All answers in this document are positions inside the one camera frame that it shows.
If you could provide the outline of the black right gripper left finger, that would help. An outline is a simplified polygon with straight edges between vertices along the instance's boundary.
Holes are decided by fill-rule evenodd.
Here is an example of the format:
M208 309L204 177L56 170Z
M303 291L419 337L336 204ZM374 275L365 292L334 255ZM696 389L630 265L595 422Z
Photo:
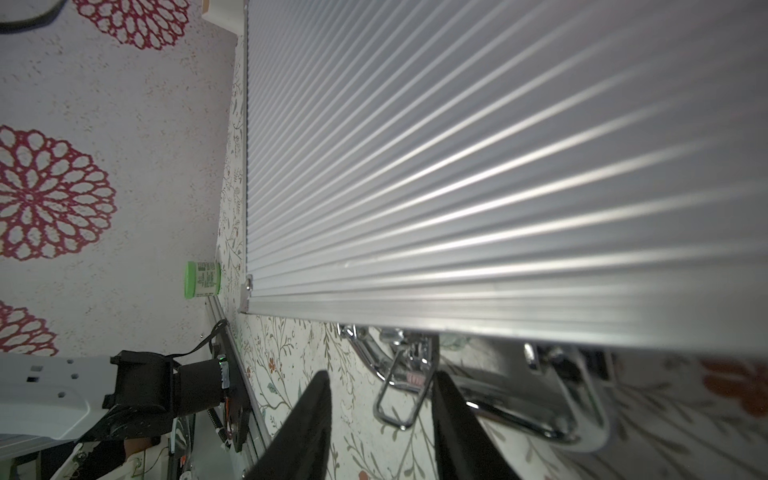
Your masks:
M317 372L281 429L244 476L260 479L325 479L332 433L328 372Z

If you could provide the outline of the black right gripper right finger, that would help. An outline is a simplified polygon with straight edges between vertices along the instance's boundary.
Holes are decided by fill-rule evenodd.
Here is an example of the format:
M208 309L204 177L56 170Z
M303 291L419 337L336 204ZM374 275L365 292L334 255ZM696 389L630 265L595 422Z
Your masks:
M432 420L439 479L520 479L443 371L432 382Z

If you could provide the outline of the aluminium poker set case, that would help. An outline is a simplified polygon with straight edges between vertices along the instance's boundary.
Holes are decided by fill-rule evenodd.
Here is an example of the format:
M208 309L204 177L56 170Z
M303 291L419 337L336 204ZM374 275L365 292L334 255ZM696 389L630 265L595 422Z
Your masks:
M424 396L442 332L513 339L601 448L590 346L767 353L763 1L248 1L241 308L335 323Z

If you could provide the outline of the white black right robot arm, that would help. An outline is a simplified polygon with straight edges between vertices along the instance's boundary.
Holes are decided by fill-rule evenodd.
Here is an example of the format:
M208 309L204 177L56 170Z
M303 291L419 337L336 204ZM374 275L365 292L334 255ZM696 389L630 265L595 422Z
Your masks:
M216 359L182 365L151 352L79 359L4 353L1 432L54 443L155 437L170 432L175 418L223 403L228 378ZM450 376L437 372L430 385L438 477L517 478ZM320 371L247 478L324 478L331 432L330 378Z

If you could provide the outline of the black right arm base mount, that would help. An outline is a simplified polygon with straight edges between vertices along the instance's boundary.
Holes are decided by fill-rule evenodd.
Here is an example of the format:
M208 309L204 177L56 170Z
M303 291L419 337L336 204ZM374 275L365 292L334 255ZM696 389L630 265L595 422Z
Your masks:
M217 334L209 342L211 355L222 372L223 401L220 416L228 442L237 453L242 453L249 436L249 417L253 412L242 362L235 348L229 322L222 320Z

